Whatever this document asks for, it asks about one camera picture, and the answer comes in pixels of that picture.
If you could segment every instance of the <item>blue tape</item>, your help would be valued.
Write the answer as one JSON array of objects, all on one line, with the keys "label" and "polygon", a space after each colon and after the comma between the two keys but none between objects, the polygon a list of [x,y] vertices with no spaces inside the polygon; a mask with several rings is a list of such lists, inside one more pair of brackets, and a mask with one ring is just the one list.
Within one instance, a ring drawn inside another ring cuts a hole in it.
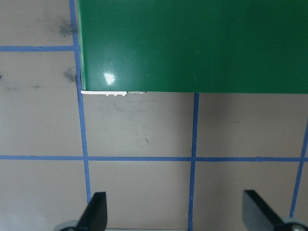
[{"label": "blue tape", "polygon": [[0,51],[6,52],[42,52],[42,51],[74,51],[75,46],[0,46]]},{"label": "blue tape", "polygon": [[85,169],[85,182],[86,182],[86,192],[88,203],[91,200],[91,185],[90,185],[90,170],[89,170],[89,160],[88,160],[88,149],[87,149],[87,136],[86,136],[86,123],[83,108],[83,99],[81,94],[81,79],[80,79],[80,56],[79,56],[79,43],[77,35],[77,21],[75,12],[75,2],[74,0],[69,0],[69,9],[71,16],[71,24],[73,33],[73,45],[75,47],[75,65],[76,65],[76,76],[77,76],[77,97],[78,97],[78,110],[79,110],[79,120],[80,120],[80,131],[82,140],[82,152],[83,152],[83,163]]},{"label": "blue tape", "polygon": [[299,157],[196,157],[200,162],[299,162]]},{"label": "blue tape", "polygon": [[[0,155],[0,160],[84,160],[83,156]],[[87,161],[169,161],[169,162],[308,162],[299,157],[152,157],[152,156],[88,156]]]},{"label": "blue tape", "polygon": [[192,120],[192,159],[189,184],[189,203],[188,203],[188,231],[193,231],[193,197],[194,197],[194,176],[196,168],[197,153],[197,132],[198,132],[198,111],[199,111],[199,93],[194,94],[193,99],[193,120]]},{"label": "blue tape", "polygon": [[190,161],[190,157],[89,156],[89,161]]},{"label": "blue tape", "polygon": [[0,155],[0,160],[83,160],[82,156]]},{"label": "blue tape", "polygon": [[289,214],[289,217],[291,217],[291,218],[293,218],[294,212],[295,212],[300,180],[301,180],[301,177],[302,177],[303,166],[304,166],[304,162],[305,162],[305,159],[306,159],[305,154],[306,154],[306,151],[307,151],[307,143],[308,143],[308,120],[307,120],[307,123],[306,123],[306,130],[305,130],[305,135],[304,135],[304,140],[303,140],[302,152],[301,152],[301,155],[300,155],[301,161],[299,162],[299,165],[298,165],[298,170],[297,170],[297,175],[296,175],[296,180],[295,180],[295,186],[294,186],[294,191],[293,191],[293,197],[292,197],[292,202],[291,202],[291,209],[290,209],[290,214]]}]

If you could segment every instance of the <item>stain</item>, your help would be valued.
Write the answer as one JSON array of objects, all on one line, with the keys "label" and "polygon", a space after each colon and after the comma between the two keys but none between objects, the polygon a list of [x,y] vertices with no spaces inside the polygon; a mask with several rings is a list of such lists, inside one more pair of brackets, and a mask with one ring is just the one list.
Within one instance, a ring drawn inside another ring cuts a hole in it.
[{"label": "stain", "polygon": [[38,85],[38,84],[37,84],[37,85],[35,85],[35,86],[31,86],[31,87],[37,90],[37,89],[39,89],[39,88],[40,88],[40,85]]},{"label": "stain", "polygon": [[68,68],[63,72],[63,76],[68,79],[70,83],[76,82],[76,75],[73,73],[73,68]]},{"label": "stain", "polygon": [[8,92],[11,92],[11,91],[16,91],[17,90],[17,87],[6,87],[5,88]]},{"label": "stain", "polygon": [[59,34],[61,35],[61,37],[66,38],[67,36],[70,36],[76,32],[77,30],[73,30],[71,23],[62,19],[62,22],[60,23],[60,29],[59,29]]}]

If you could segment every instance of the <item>glossy green surface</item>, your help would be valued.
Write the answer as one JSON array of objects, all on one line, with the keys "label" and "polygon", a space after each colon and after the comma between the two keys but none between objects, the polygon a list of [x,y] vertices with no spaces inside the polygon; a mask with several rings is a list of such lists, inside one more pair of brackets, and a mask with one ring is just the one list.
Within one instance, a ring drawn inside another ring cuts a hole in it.
[{"label": "glossy green surface", "polygon": [[308,93],[308,0],[78,0],[83,90]]}]

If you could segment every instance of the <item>gray floor tile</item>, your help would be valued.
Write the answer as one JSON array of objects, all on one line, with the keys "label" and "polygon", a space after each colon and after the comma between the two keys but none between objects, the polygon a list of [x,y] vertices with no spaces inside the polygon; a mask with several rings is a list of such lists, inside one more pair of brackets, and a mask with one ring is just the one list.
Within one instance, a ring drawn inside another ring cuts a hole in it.
[{"label": "gray floor tile", "polygon": [[308,96],[200,94],[197,156],[299,157]]},{"label": "gray floor tile", "polygon": [[0,230],[52,231],[87,206],[82,161],[0,161]]},{"label": "gray floor tile", "polygon": [[1,0],[0,46],[72,45],[68,0]]},{"label": "gray floor tile", "polygon": [[82,155],[72,52],[0,56],[1,155]]},{"label": "gray floor tile", "polygon": [[288,217],[297,163],[199,162],[196,164],[194,231],[246,230],[242,193],[257,193],[281,217]]},{"label": "gray floor tile", "polygon": [[187,229],[189,162],[90,162],[110,229]]},{"label": "gray floor tile", "polygon": [[193,94],[84,95],[93,156],[190,156]]}]

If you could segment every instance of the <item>scratch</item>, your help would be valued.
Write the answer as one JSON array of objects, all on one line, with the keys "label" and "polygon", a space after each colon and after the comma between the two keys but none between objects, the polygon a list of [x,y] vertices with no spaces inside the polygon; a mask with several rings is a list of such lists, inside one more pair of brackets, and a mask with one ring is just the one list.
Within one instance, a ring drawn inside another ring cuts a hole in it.
[{"label": "scratch", "polygon": [[135,56],[135,54],[137,54],[137,51],[135,51],[135,52],[133,53],[133,55],[131,56],[131,58],[132,58],[132,57],[134,57],[134,56]]},{"label": "scratch", "polygon": [[194,81],[195,81],[196,83],[198,83],[198,80],[197,80],[197,78],[196,78],[195,70],[192,70],[192,71],[193,71],[193,72],[192,72],[193,79],[194,79]]}]

